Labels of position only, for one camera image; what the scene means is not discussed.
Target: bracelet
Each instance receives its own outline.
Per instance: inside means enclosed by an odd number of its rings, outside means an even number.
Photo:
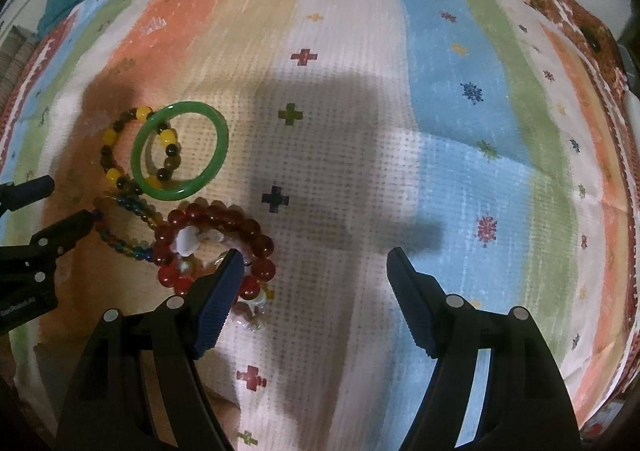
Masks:
[[[276,274],[276,266],[269,259],[274,250],[273,240],[262,234],[256,220],[246,218],[239,208],[227,208],[219,200],[206,208],[194,202],[185,209],[174,209],[169,212],[166,223],[155,228],[152,261],[159,267],[158,281],[164,287],[173,287],[177,295],[186,294],[193,282],[193,263],[184,258],[196,249],[186,238],[206,234],[211,229],[225,238],[237,235],[244,244],[244,247],[233,245],[233,248],[242,252],[245,264],[251,266],[251,273],[244,276],[236,301],[245,301],[255,308],[264,307],[267,297],[260,282],[270,281]],[[250,249],[252,257],[246,255],[246,248]]]
[[[152,185],[152,182],[149,182],[148,179],[145,180],[142,176],[140,157],[143,147],[155,128],[163,122],[184,113],[197,113],[206,116],[213,123],[217,134],[216,149],[207,167],[194,179],[187,180],[181,187],[172,190],[157,188]],[[131,151],[131,174],[133,180],[138,183],[142,191],[146,195],[151,196],[151,198],[164,202],[184,200],[188,196],[200,191],[215,178],[225,161],[228,145],[229,130],[225,118],[218,110],[207,106],[204,102],[194,100],[176,102],[175,104],[170,104],[162,108],[162,110],[156,111],[151,117],[148,116],[145,124],[140,128],[133,142],[133,149]]]
[[[117,195],[117,196],[104,196],[102,199],[111,198],[113,199],[120,207],[127,209],[127,211],[132,211],[138,218],[140,218],[143,222],[151,230],[154,230],[159,222],[162,222],[162,216],[153,212],[146,204],[142,201],[134,198],[133,196],[128,196],[125,194]],[[133,257],[138,261],[146,260],[152,261],[153,256],[153,248],[152,247],[142,247],[141,245],[132,245],[127,243],[127,241],[122,238],[116,237],[109,228],[109,225],[106,223],[104,218],[104,212],[100,209],[101,198],[94,199],[94,210],[92,211],[92,215],[94,217],[94,227],[96,232],[100,235],[100,239],[107,243],[112,249],[115,249],[118,253],[124,254],[127,257]]]
[[[113,159],[113,146],[118,141],[124,127],[135,118],[140,122],[145,122],[153,117],[155,112],[148,106],[140,108],[132,108],[132,110],[124,111],[118,120],[107,129],[103,136],[103,146],[100,149],[100,165],[106,173],[107,180],[114,184],[118,189],[127,194],[142,195],[142,189],[135,181],[130,181],[123,171],[117,168],[116,161]],[[166,159],[164,165],[156,172],[155,176],[149,176],[146,180],[148,184],[154,188],[162,187],[162,182],[169,180],[172,174],[180,166],[180,148],[178,147],[178,138],[176,134],[169,128],[166,122],[161,121],[156,126],[156,133],[164,147]]]

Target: green stripe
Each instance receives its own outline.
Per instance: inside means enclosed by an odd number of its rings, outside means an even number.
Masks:
[[[42,117],[45,108],[53,103],[58,92],[65,87],[68,80],[73,75],[76,65],[82,55],[84,55],[85,52],[93,46],[98,37],[100,37],[101,32],[98,32],[100,25],[105,23],[107,20],[113,21],[132,2],[133,0],[110,0],[98,12],[96,12],[91,23],[89,23],[87,28],[76,41],[72,52],[61,66],[59,73],[52,80],[47,89],[42,92],[42,95],[40,95],[37,110],[31,119],[33,122],[25,133],[22,149],[18,155],[18,161],[14,172],[14,180],[16,182],[22,182],[25,180],[25,175],[30,170],[36,171],[38,168],[38,162],[42,155],[44,142],[49,134],[48,120],[44,121],[43,126],[39,125],[40,118]],[[4,243],[24,243],[25,240],[29,240],[37,228],[36,220],[38,222],[40,221],[39,218],[34,218],[33,211],[28,207],[12,212],[6,220]],[[21,374],[20,380],[24,384],[27,381],[27,375],[30,373],[28,367],[28,355],[30,353],[31,346],[33,346],[28,343],[30,340],[30,333],[27,330],[27,326],[23,325],[14,329],[10,333],[10,337],[15,364],[17,367],[16,373]]]
[[[530,309],[556,359],[565,349],[577,281],[577,219],[568,159],[548,113],[545,90],[520,48],[513,25],[495,0],[467,0],[504,67],[509,98],[533,167],[529,253],[521,302]]]

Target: yellow bead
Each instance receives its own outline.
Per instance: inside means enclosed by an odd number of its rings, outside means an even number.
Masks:
[[[146,183],[149,184],[154,189],[160,189],[162,187],[162,184],[160,183],[160,180],[158,180],[156,175],[148,176],[145,178],[145,180],[146,180]]]
[[[146,120],[146,116],[151,113],[153,110],[148,106],[140,106],[136,110],[136,119],[138,120]]]
[[[160,137],[162,147],[167,147],[169,144],[178,144],[178,138],[170,129],[163,129],[158,137]]]
[[[109,128],[104,132],[102,136],[102,142],[104,142],[107,146],[112,146],[118,141],[118,132],[113,128]]]
[[[107,180],[111,182],[113,185],[116,185],[118,178],[122,176],[122,173],[118,171],[116,168],[112,167],[107,171]]]

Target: red beaded bracelet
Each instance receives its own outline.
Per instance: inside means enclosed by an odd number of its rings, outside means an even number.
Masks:
[[[193,283],[193,263],[180,257],[175,250],[175,242],[179,233],[191,226],[196,227],[200,235],[211,229],[219,231],[225,238],[235,235],[244,247],[250,249],[253,257],[250,262],[245,257],[245,264],[251,265],[251,272],[244,276],[238,299],[246,301],[250,306],[262,307],[266,296],[260,282],[270,281],[276,273],[276,266],[269,259],[273,254],[273,240],[262,234],[256,220],[246,218],[236,206],[227,208],[219,200],[207,207],[194,202],[185,209],[174,209],[169,212],[167,222],[155,228],[156,242],[152,261],[159,267],[158,281],[164,287],[173,287],[178,295],[185,295],[189,291]]]

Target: red cross pattern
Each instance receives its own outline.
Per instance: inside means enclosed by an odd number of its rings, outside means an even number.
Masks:
[[[267,386],[267,379],[258,375],[258,368],[255,366],[247,366],[246,372],[236,371],[236,379],[238,381],[245,381],[246,389],[250,389],[251,391],[257,391],[258,386]]]
[[[308,61],[316,61],[318,54],[312,54],[310,48],[303,48],[299,54],[291,54],[291,59],[298,61],[298,66],[306,66]]]

